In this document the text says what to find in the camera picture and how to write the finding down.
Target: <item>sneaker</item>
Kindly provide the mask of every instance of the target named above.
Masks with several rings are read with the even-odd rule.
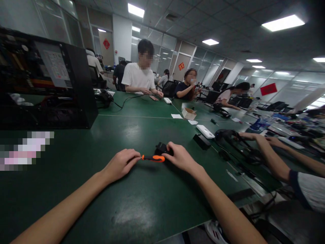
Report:
[[[211,220],[210,222],[206,222],[204,224],[205,231],[211,240],[216,244],[230,244],[230,241],[223,234],[221,225],[216,220]]]

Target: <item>computer case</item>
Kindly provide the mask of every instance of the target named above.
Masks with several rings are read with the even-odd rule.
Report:
[[[97,115],[83,48],[0,28],[1,130],[89,129]]]

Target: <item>ceiling light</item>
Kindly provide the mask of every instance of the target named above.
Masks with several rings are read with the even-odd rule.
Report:
[[[135,27],[135,26],[132,26],[132,30],[133,30],[133,31],[136,31],[136,32],[140,32],[140,28]]]
[[[145,11],[143,9],[133,6],[132,4],[128,3],[128,8],[129,8],[129,13],[131,14],[134,14],[141,18],[143,18],[143,16],[145,15]]]
[[[316,62],[319,62],[319,63],[325,62],[325,58],[313,58],[313,60],[315,60]]]
[[[212,39],[205,40],[205,41],[203,41],[203,43],[208,44],[209,46],[218,44],[217,41],[212,40]]]
[[[288,28],[292,28],[304,24],[305,22],[299,19],[296,15],[291,15],[282,19],[264,23],[262,24],[262,26],[269,29],[270,31],[277,31],[277,30],[288,29]]]
[[[258,59],[246,59],[246,61],[249,61],[251,63],[261,63],[262,62],[261,60],[258,60]]]
[[[280,71],[276,71],[276,73],[279,75],[289,75],[290,74],[288,72],[280,72]]]

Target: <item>screwdriver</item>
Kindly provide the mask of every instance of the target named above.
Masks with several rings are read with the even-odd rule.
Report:
[[[159,156],[159,155],[154,155],[154,156],[149,156],[149,157],[145,157],[144,155],[142,155],[142,160],[150,160],[153,162],[165,162],[165,157],[164,156]]]

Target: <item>cardboard box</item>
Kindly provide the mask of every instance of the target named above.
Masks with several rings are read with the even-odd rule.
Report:
[[[182,115],[184,119],[188,119],[188,120],[194,120],[196,117],[195,111],[189,108],[184,108],[182,111]]]

